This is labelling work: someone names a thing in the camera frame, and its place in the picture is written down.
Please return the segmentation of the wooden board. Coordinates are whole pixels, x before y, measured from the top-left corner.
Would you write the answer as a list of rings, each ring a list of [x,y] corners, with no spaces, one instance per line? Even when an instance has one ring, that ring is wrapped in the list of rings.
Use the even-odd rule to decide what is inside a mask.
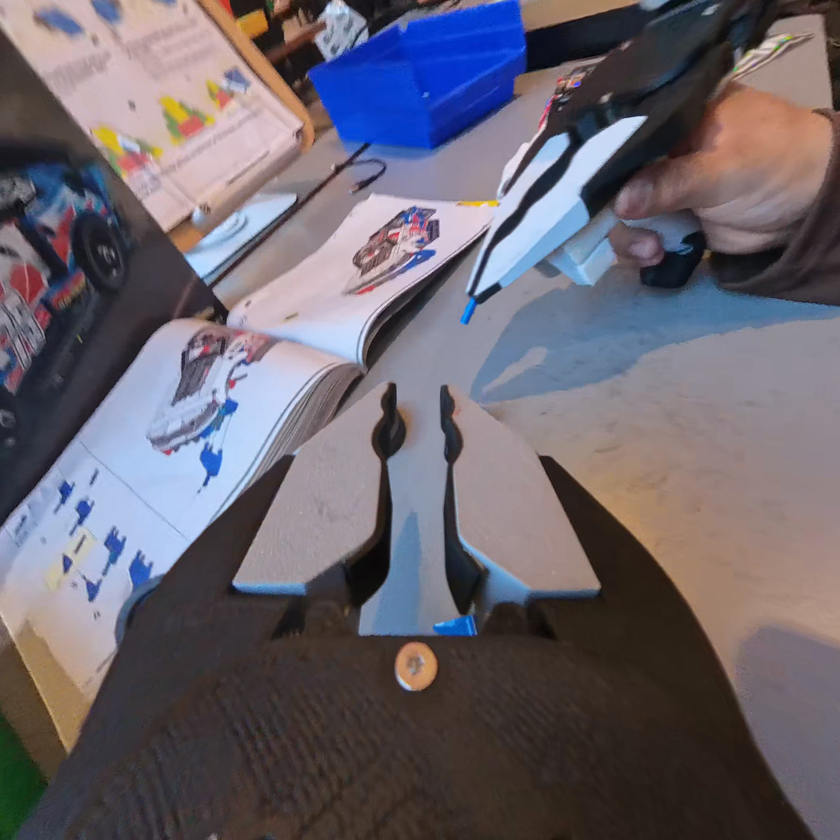
[[[308,111],[294,91],[277,73],[270,61],[254,46],[252,40],[238,26],[235,19],[217,1],[196,1],[206,16],[226,38],[231,48],[238,53],[248,68],[271,95],[281,103],[282,108],[297,121],[297,145],[301,154],[310,151],[315,132]]]

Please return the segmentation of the printed instruction board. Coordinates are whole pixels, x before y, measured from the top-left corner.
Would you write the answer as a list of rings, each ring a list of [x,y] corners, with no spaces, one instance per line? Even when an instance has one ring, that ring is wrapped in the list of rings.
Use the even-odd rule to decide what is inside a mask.
[[[165,232],[216,224],[300,154],[196,2],[2,2],[2,35]]]

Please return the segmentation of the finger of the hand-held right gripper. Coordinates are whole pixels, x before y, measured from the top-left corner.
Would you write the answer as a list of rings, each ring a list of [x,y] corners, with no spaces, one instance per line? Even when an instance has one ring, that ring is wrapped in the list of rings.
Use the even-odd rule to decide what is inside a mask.
[[[578,150],[555,198],[546,206],[546,209],[556,212],[556,218],[517,254],[487,253],[486,237],[469,278],[468,298],[473,297],[477,302],[486,301],[579,233],[591,219],[582,197],[583,187],[606,167],[607,162],[644,126],[647,119],[645,115],[619,119],[615,124],[596,131],[590,139],[578,141]]]
[[[498,206],[487,237],[487,253],[517,254],[543,232],[557,213],[546,209],[568,170],[578,139],[571,131],[548,131],[523,146],[517,166],[504,172]]]

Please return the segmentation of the open instruction booklet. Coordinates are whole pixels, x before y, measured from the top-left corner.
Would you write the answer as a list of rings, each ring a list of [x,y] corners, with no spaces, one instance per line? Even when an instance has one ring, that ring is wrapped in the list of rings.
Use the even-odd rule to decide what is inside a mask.
[[[496,206],[369,196],[225,324],[166,323],[6,518],[2,619],[66,751],[131,595],[329,423],[382,324]]]

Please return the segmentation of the blue storage bin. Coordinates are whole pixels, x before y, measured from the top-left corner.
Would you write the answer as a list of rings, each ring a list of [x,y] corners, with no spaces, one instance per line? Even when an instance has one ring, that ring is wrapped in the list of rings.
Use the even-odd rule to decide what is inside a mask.
[[[395,24],[309,78],[343,142],[433,150],[512,100],[526,66],[507,1]]]

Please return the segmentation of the person's right hand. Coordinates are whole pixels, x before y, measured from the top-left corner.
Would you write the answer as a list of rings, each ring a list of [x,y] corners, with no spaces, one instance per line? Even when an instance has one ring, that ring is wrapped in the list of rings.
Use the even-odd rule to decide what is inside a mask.
[[[826,115],[738,83],[710,101],[687,140],[636,173],[616,195],[617,256],[658,264],[652,229],[629,222],[690,212],[713,254],[743,256],[787,245],[810,212],[833,154]]]

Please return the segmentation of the sticker sheet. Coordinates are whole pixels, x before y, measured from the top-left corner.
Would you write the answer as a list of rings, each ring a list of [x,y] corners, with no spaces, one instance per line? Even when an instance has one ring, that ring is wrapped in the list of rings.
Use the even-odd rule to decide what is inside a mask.
[[[782,33],[765,38],[758,46],[746,51],[730,73],[732,80],[745,77],[779,58],[784,52],[801,46],[814,37],[811,33]]]

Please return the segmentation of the toy car model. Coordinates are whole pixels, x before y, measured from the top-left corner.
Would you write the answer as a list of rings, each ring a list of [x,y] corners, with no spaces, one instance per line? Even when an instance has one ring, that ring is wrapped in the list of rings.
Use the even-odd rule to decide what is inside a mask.
[[[538,125],[538,133],[544,130],[551,113],[564,107],[571,95],[580,87],[582,81],[593,72],[601,60],[601,57],[588,59],[563,69],[555,81],[551,97],[545,103]]]

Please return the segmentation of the black car picture box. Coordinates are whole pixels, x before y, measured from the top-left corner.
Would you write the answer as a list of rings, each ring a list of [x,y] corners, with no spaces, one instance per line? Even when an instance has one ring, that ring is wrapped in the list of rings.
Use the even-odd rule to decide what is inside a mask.
[[[2,34],[5,519],[152,334],[228,310]]]

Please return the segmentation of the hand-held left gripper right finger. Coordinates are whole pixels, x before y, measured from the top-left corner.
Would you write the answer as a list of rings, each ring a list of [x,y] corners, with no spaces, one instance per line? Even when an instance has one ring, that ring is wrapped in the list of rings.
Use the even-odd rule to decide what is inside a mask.
[[[459,614],[587,600],[601,583],[543,463],[516,432],[452,385],[444,434],[444,563]]]

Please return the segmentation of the grey desk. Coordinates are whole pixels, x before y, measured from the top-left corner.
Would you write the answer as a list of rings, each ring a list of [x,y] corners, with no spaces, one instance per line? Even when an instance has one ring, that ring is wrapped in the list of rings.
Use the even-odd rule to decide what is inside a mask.
[[[838,307],[616,266],[415,318],[390,570],[360,607],[232,581],[285,455],[133,606],[21,838],[838,838]],[[452,385],[540,457],[601,583],[445,572]]]

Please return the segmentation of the green storage bin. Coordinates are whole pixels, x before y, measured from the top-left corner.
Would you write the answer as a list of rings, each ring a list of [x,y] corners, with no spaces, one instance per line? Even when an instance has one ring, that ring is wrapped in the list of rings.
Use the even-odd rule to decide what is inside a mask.
[[[1,717],[1,838],[15,839],[47,786],[12,726]]]

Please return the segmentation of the printed white bag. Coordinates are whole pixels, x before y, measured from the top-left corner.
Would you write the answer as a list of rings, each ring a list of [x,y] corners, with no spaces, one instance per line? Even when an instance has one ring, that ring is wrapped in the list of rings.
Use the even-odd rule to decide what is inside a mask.
[[[344,1],[329,1],[318,16],[314,43],[325,61],[332,61],[370,37],[368,21]]]

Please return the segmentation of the person's right forearm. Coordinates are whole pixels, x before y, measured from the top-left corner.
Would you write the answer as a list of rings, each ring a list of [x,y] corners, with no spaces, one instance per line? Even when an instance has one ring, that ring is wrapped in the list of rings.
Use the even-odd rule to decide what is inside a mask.
[[[839,305],[839,118],[815,110],[832,124],[833,147],[822,186],[792,238],[747,255],[712,252],[711,273],[720,289],[758,298]]]

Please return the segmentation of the white stand base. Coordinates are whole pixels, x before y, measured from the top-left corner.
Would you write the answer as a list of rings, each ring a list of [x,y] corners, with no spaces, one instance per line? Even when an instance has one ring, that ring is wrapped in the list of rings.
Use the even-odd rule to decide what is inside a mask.
[[[207,286],[221,277],[237,259],[256,247],[260,237],[298,203],[294,192],[262,192],[228,219],[205,234],[185,254],[193,272]]]

